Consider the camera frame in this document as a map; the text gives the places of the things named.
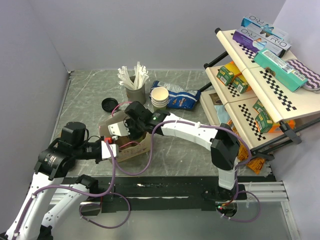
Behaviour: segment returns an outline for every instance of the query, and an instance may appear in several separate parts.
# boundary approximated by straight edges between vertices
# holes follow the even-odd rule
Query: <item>teal box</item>
[[[254,61],[262,68],[271,72],[291,92],[295,92],[307,82],[307,78],[304,75],[282,61],[268,49],[258,51],[254,57]]]

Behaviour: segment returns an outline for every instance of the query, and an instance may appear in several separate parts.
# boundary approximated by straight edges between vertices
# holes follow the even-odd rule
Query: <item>gray cup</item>
[[[136,76],[131,76],[130,80],[134,83]],[[143,85],[140,89],[131,90],[125,88],[126,96],[128,97],[129,102],[138,101],[142,105],[146,103],[146,88]]]

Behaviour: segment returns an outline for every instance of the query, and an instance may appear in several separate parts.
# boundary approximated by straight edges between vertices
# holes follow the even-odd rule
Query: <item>blue box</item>
[[[248,14],[242,19],[242,27],[247,27],[249,24],[254,24],[262,28],[262,30],[269,35],[274,35],[282,40],[289,41],[289,34],[287,32],[273,26],[272,24],[262,20],[261,18],[253,14]]]

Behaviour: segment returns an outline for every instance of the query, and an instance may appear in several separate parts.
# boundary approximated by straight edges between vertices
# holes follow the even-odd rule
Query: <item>gray marble table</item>
[[[71,121],[82,122],[90,131],[97,135],[98,123],[110,114],[101,107],[105,98],[115,98],[119,103],[127,101],[124,86],[120,86],[117,70],[77,70],[71,73],[69,89],[66,94],[55,137],[62,127]],[[187,90],[197,90],[209,82],[204,71],[200,70],[150,70],[150,81],[145,84],[145,92],[153,81],[163,81],[179,85]],[[145,104],[152,110],[149,98]],[[194,122],[209,124],[206,114],[198,102],[193,110],[170,109],[173,114]],[[150,167],[142,176],[217,176],[218,169],[211,162],[211,154],[205,148],[183,139],[169,136],[155,136],[154,154]],[[128,159],[120,166],[129,172],[138,172],[147,164],[149,153]],[[94,160],[78,160],[76,166],[69,171],[68,177],[82,174],[90,176],[110,176],[112,165],[109,161],[95,164]],[[267,176],[270,167],[265,164],[260,176]],[[117,175],[124,174],[117,170]],[[240,176],[256,176],[247,167],[242,167]]]

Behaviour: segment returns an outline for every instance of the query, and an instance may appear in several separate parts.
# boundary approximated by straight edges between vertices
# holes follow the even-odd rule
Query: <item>cardboard box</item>
[[[268,49],[258,51],[254,57],[254,61],[269,71],[291,92],[298,90],[308,81],[304,75],[295,70],[290,64],[282,61]]]
[[[256,110],[256,112],[259,114],[261,112],[267,112],[263,104],[258,99],[255,104],[253,105],[253,109]]]
[[[113,117],[110,115],[106,120],[99,122],[99,133],[100,136],[111,137],[108,126],[111,124],[119,123],[126,119],[126,114],[124,111],[116,112]],[[121,147],[122,145],[130,142],[128,136],[119,136],[119,139],[115,143]],[[116,158],[117,162],[122,162],[124,160],[130,159],[137,155],[149,152],[151,148],[151,134],[145,133],[144,138],[140,141],[139,145],[130,146],[128,148],[119,149],[119,155]]]
[[[259,113],[255,117],[255,123],[260,133],[281,133],[280,123],[274,123],[265,107],[257,100],[253,108]],[[294,129],[296,122],[294,120],[285,121],[289,126]]]
[[[219,72],[216,75],[216,77],[225,86],[227,86],[231,84],[234,81],[234,79],[239,75],[241,75],[239,68],[236,66],[236,64],[233,61],[231,61],[219,69]]]
[[[237,29],[234,32],[232,39],[255,53],[262,49],[269,49],[280,58],[291,47],[290,43],[276,36],[266,36],[266,34],[261,33],[261,28],[253,23],[249,24],[247,27],[242,26]]]
[[[254,24],[261,28],[265,33],[276,36],[280,39],[285,41],[289,40],[289,34],[278,27],[273,26],[272,24],[262,20],[261,18],[253,15],[248,14],[242,19],[241,26],[247,27],[249,24]]]
[[[251,90],[251,87],[245,77],[241,74],[240,76],[237,76],[233,82],[232,85],[237,89],[237,91],[241,94]]]

